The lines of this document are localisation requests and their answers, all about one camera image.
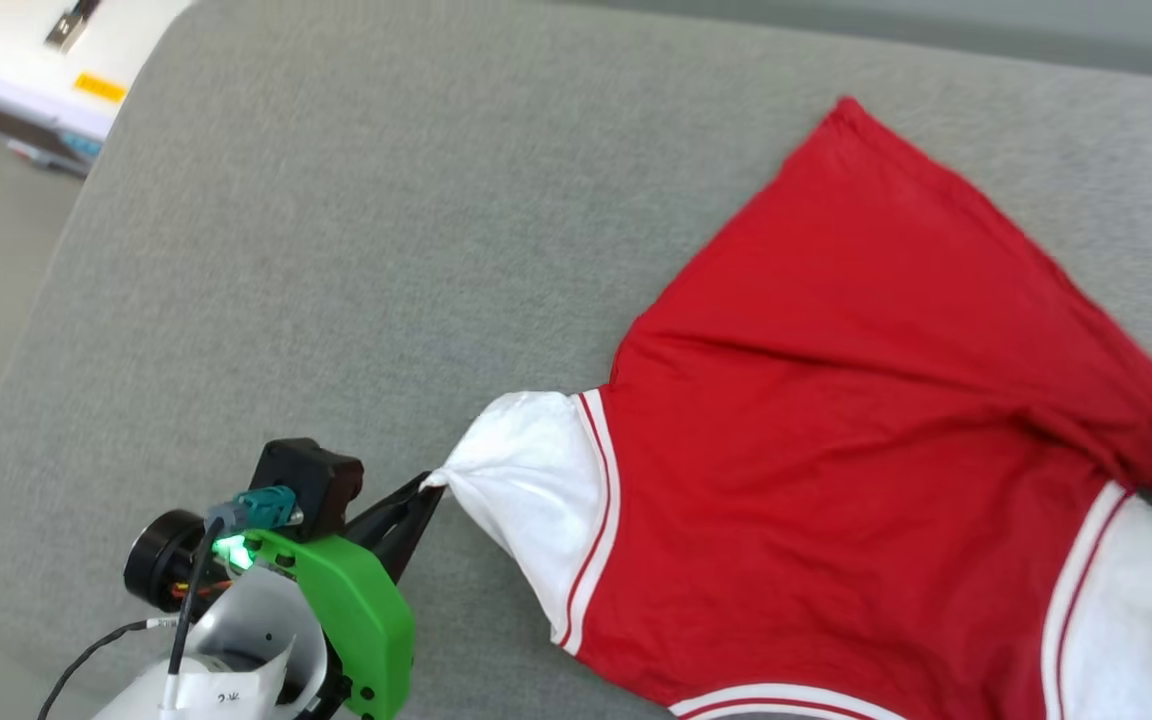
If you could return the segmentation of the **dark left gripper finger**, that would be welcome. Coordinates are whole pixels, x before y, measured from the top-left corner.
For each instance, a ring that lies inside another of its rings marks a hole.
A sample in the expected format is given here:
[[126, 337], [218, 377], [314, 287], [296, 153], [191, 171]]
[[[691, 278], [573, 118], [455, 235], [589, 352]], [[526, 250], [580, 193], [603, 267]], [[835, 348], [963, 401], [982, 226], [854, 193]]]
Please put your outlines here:
[[416, 475], [349, 520], [344, 538], [361, 547], [415, 547], [438, 507], [438, 486], [429, 486], [429, 477]]
[[394, 583], [401, 582], [444, 493], [444, 486], [404, 486], [384, 502], [374, 529], [374, 555]]

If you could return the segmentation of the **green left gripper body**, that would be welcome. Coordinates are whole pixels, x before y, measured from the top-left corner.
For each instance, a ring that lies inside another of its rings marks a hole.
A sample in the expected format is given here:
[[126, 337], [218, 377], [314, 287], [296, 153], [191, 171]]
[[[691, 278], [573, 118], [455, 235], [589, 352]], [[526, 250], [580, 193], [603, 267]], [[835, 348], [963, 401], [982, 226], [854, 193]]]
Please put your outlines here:
[[374, 553], [342, 536], [301, 543], [248, 530], [244, 539], [266, 569], [296, 583], [328, 647], [328, 673], [306, 682], [314, 703], [298, 717], [401, 714], [411, 689], [414, 615]]

